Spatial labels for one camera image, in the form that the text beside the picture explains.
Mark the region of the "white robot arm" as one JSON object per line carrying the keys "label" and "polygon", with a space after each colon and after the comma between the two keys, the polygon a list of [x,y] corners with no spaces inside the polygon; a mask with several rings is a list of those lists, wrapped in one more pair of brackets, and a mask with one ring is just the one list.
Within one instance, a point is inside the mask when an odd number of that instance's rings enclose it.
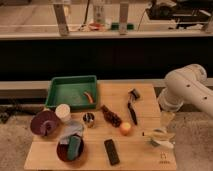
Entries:
{"label": "white robot arm", "polygon": [[204,85],[207,79],[205,68],[199,64],[190,64],[166,74],[165,88],[157,100],[163,110],[161,126],[167,127],[184,104],[190,102],[196,108],[213,119],[213,90]]}

